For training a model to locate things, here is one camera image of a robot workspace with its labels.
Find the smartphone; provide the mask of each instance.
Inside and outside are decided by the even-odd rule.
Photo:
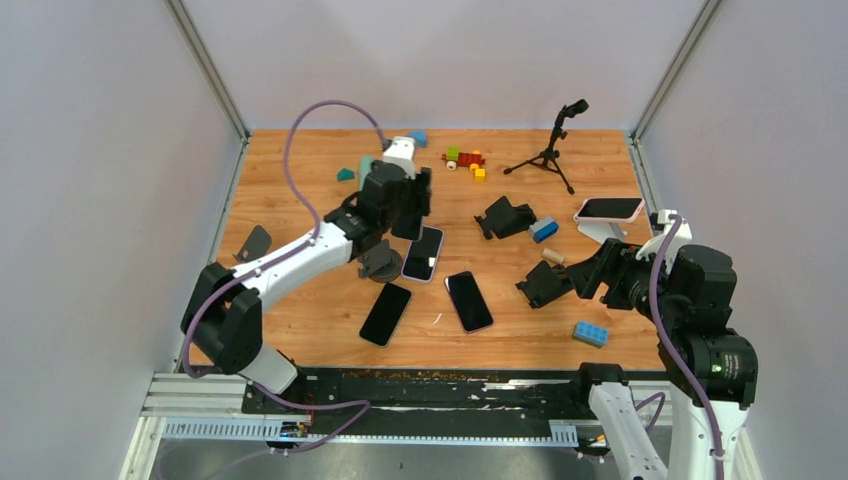
[[[381,347],[388,345],[410,298],[412,292],[409,290],[387,283],[362,324],[359,336]]]
[[[474,333],[495,323],[471,272],[451,275],[445,279],[445,286],[465,333]]]
[[[419,282],[432,280],[444,238],[445,233],[438,228],[424,226],[421,239],[409,244],[400,274],[404,278]]]
[[[589,198],[574,214],[576,222],[630,223],[642,211],[645,201],[633,198]]]

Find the gray wall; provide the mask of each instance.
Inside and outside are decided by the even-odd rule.
[[[646,139],[662,205],[733,256],[764,478],[844,478],[848,3],[732,1]]]
[[[702,0],[187,0],[251,127],[342,98],[385,126],[630,128]],[[362,127],[326,109],[307,125]]]
[[[164,2],[0,11],[0,478],[115,478],[238,142]]]

